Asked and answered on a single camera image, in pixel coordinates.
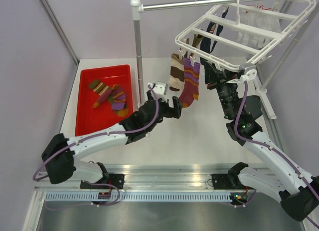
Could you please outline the purple striped sock back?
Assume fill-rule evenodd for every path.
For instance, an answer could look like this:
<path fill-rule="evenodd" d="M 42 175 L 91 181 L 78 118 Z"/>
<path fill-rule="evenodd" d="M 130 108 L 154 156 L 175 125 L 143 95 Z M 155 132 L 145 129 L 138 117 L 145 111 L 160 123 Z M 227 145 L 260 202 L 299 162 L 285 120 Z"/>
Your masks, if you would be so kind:
<path fill-rule="evenodd" d="M 189 107 L 194 100 L 199 98 L 199 75 L 201 64 L 191 64 L 189 58 L 184 58 L 184 89 L 179 97 L 183 108 Z"/>

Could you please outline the purple striped sock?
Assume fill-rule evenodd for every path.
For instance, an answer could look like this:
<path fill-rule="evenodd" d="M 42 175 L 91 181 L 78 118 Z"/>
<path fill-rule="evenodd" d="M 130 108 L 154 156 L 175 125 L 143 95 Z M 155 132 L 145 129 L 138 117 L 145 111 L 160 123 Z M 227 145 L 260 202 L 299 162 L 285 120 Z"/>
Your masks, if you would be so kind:
<path fill-rule="evenodd" d="M 111 104 L 111 109 L 115 111 L 120 111 L 125 108 L 126 104 L 126 94 L 124 90 L 118 85 L 115 84 L 112 87 L 105 86 L 99 93 L 99 98 L 93 104 L 92 108 L 96 109 L 102 103 L 104 103 L 108 98 L 112 98 L 113 102 Z"/>
<path fill-rule="evenodd" d="M 201 64 L 191 64 L 189 58 L 184 58 L 184 89 L 179 97 L 183 108 L 189 107 L 194 100 L 199 98 L 199 75 Z"/>

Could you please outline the brown cream striped sock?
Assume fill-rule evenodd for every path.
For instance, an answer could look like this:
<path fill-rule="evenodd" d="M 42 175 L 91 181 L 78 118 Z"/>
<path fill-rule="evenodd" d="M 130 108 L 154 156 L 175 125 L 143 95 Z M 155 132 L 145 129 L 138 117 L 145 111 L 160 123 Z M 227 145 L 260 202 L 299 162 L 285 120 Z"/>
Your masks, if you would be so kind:
<path fill-rule="evenodd" d="M 169 89 L 179 92 L 184 88 L 184 63 L 178 54 L 172 53 L 170 59 Z"/>

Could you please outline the white clip sock hanger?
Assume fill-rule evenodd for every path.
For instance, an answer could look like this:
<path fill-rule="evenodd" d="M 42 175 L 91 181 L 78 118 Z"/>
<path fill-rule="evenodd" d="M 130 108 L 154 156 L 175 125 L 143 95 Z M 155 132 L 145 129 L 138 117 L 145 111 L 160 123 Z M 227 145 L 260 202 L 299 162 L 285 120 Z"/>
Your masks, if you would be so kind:
<path fill-rule="evenodd" d="M 217 15 L 217 11 L 222 5 L 214 5 L 202 17 L 183 30 L 176 38 L 175 43 L 183 50 L 193 53 L 196 57 L 202 58 L 212 63 L 220 71 L 229 70 L 237 72 L 239 65 L 225 60 L 212 51 L 204 51 L 202 48 L 195 48 L 186 42 L 184 38 L 192 34 L 200 34 L 209 38 L 211 42 L 217 42 L 227 46 L 229 51 L 245 52 L 251 57 L 247 63 L 256 64 L 267 57 L 267 54 L 277 45 L 289 37 L 293 31 L 302 25 L 306 17 L 315 10 L 317 2 L 315 0 L 290 0 L 297 3 L 305 3 L 306 8 L 298 15 L 281 13 L 273 8 L 263 9 L 251 5 L 243 5 L 239 1 L 234 1 L 225 7 L 236 10 L 236 19 L 229 20 Z M 209 31 L 203 31 L 200 26 L 204 22 L 212 22 L 224 28 L 236 31 L 235 38 L 224 38 Z"/>

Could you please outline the purple striped sock front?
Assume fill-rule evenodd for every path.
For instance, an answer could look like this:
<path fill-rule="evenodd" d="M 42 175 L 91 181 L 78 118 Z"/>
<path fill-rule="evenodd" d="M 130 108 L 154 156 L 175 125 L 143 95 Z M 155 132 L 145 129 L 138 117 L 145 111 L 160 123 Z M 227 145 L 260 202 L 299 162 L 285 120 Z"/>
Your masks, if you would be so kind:
<path fill-rule="evenodd" d="M 105 86 L 99 93 L 99 98 L 93 104 L 92 108 L 96 109 L 102 103 L 104 103 L 108 98 L 112 98 L 113 102 L 111 104 L 111 109 L 115 111 L 120 111 L 125 108 L 126 104 L 126 94 L 124 90 L 118 85 L 115 84 L 112 87 Z"/>

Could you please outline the olive green striped sock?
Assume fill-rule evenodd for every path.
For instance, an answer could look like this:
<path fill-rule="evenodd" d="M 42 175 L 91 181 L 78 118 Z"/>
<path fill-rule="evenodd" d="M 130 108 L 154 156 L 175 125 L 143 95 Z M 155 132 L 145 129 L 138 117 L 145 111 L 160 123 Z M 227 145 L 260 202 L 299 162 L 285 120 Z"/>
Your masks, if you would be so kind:
<path fill-rule="evenodd" d="M 94 80 L 93 82 L 91 82 L 89 85 L 88 85 L 88 88 L 93 91 L 95 94 L 98 95 L 98 93 L 106 86 L 105 83 L 99 81 L 99 80 Z M 108 98 L 105 102 L 108 102 L 111 106 L 113 100 L 112 98 Z M 126 101 L 126 104 L 125 104 L 125 108 L 123 110 L 120 110 L 120 111 L 115 111 L 115 110 L 112 110 L 118 117 L 125 117 L 128 115 L 129 113 L 129 108 L 127 106 L 127 101 Z"/>

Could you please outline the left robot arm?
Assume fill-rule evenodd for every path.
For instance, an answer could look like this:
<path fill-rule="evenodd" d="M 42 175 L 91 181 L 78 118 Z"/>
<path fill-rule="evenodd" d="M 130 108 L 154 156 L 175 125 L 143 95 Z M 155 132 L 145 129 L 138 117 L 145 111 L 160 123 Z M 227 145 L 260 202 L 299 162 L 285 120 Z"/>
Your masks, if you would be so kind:
<path fill-rule="evenodd" d="M 63 183 L 70 178 L 91 182 L 99 189 L 109 183 L 107 170 L 100 163 L 82 164 L 81 159 L 108 148 L 136 142 L 151 132 L 164 118 L 180 118 L 182 104 L 172 97 L 168 100 L 155 99 L 147 92 L 148 100 L 137 111 L 121 122 L 84 136 L 67 138 L 64 134 L 53 136 L 41 157 L 52 184 Z"/>

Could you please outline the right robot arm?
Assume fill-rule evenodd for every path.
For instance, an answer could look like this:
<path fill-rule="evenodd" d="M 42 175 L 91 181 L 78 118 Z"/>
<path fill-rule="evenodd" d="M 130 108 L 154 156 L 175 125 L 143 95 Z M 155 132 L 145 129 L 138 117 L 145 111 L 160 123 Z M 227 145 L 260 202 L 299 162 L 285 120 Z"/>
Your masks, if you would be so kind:
<path fill-rule="evenodd" d="M 224 118 L 230 121 L 226 125 L 229 136 L 274 174 L 269 177 L 239 162 L 228 171 L 229 186 L 253 188 L 276 200 L 292 219 L 308 219 L 319 206 L 319 178 L 289 158 L 257 123 L 263 114 L 261 99 L 248 95 L 248 81 L 256 76 L 256 66 L 245 63 L 237 72 L 221 71 L 207 60 L 203 66 L 207 89 L 217 91 Z"/>

